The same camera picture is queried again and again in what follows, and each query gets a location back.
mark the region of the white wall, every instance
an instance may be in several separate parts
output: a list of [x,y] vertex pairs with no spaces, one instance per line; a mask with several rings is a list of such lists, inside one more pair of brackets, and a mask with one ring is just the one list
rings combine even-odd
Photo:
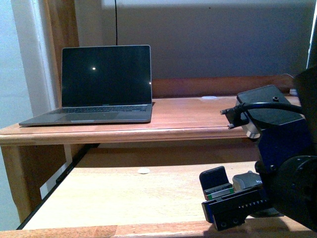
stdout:
[[[81,46],[114,45],[112,0],[75,0]],[[315,0],[118,0],[118,43],[149,44],[153,78],[297,74]]]
[[[0,1],[0,128],[32,116],[10,0]],[[19,219],[0,155],[0,231],[16,229]]]
[[[0,1],[0,128],[56,106],[43,7],[40,0]],[[0,231],[19,225],[0,154]]]

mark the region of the laptop screen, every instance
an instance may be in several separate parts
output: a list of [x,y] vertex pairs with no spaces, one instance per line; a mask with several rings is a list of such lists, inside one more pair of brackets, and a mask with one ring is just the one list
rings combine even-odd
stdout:
[[63,49],[63,107],[151,102],[150,46]]

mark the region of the wooden panel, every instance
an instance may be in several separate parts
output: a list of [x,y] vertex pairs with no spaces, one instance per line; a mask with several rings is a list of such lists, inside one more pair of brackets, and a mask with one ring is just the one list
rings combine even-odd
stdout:
[[154,98],[236,95],[240,92],[273,84],[289,93],[293,77],[288,74],[250,77],[209,77],[153,79]]
[[[202,171],[254,171],[255,143],[91,149],[25,229],[204,220]],[[150,173],[142,175],[139,168]]]
[[[296,97],[288,97],[299,104]],[[228,130],[220,110],[236,97],[155,99],[151,123],[20,127],[0,130],[0,145],[80,144],[246,137],[241,127]]]
[[316,233],[287,218],[247,219],[240,227],[217,232],[205,221],[124,226],[76,227],[0,232],[15,238],[315,238]]
[[45,0],[47,28],[50,35],[52,62],[61,106],[61,52],[65,47],[78,47],[74,0]]
[[40,187],[66,162],[62,145],[3,146],[3,161],[20,221],[41,202]]

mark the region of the laptop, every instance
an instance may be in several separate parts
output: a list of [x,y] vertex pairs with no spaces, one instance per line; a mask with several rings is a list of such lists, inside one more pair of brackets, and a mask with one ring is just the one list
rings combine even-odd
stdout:
[[64,48],[61,78],[62,108],[20,126],[151,121],[148,45]]

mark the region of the laptop trackpad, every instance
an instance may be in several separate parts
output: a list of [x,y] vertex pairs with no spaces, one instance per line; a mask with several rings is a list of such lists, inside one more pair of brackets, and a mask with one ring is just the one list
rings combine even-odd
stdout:
[[93,120],[111,120],[118,113],[73,113],[67,114],[57,121],[93,121]]

